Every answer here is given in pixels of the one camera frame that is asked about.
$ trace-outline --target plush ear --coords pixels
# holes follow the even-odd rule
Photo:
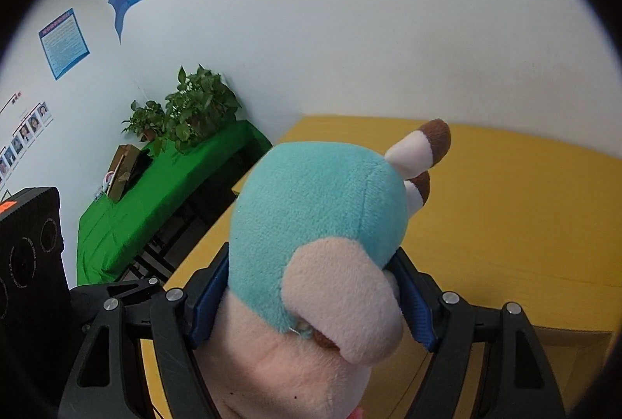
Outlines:
[[[425,205],[430,196],[430,174],[426,170],[414,179],[404,181],[404,186],[406,187],[408,217],[412,217]]]
[[[434,119],[397,142],[384,155],[404,180],[414,179],[445,157],[452,144],[449,126]]]
[[[404,179],[409,217],[423,207],[430,196],[428,168],[445,157],[451,144],[452,135],[447,123],[434,119],[397,142],[384,155]]]

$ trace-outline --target green leaves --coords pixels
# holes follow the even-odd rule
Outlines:
[[[189,124],[180,123],[175,127],[175,134],[182,141],[188,141],[192,134],[192,128]]]
[[[192,117],[192,109],[187,108],[186,110],[184,110],[180,116],[179,116],[179,122],[180,123],[185,123],[186,121],[188,121],[188,119],[190,119]]]
[[[124,133],[132,132],[136,136],[142,137],[143,131],[152,129],[156,135],[162,134],[162,123],[164,121],[164,111],[159,103],[149,100],[145,103],[145,107],[138,106],[136,100],[132,101],[129,108],[133,111],[129,120],[123,121],[121,124],[128,125],[123,129]]]
[[[166,112],[152,100],[145,104],[147,109],[144,110],[151,113],[150,126],[158,133],[154,143],[156,156],[165,149],[167,140],[175,143],[176,150],[185,153],[234,122],[235,112],[240,108],[234,92],[221,76],[201,65],[195,73],[186,73],[181,67],[177,82],[176,92],[165,98]],[[161,115],[153,115],[153,105],[160,108]]]

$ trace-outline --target orange label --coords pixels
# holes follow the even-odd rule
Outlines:
[[[13,205],[17,205],[16,201],[5,201],[2,205],[0,205],[0,214],[5,210],[10,209]]]

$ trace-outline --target stuffed animal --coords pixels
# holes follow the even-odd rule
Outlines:
[[[355,419],[371,367],[402,338],[383,269],[451,143],[430,121],[384,156],[284,143],[254,167],[229,235],[228,288],[195,352],[223,419]]]

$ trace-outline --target green tablecloth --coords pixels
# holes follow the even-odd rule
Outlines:
[[[105,195],[91,203],[78,228],[78,285],[118,278],[186,198],[253,139],[264,152],[270,149],[248,121],[237,121],[184,155],[169,143],[119,203]]]

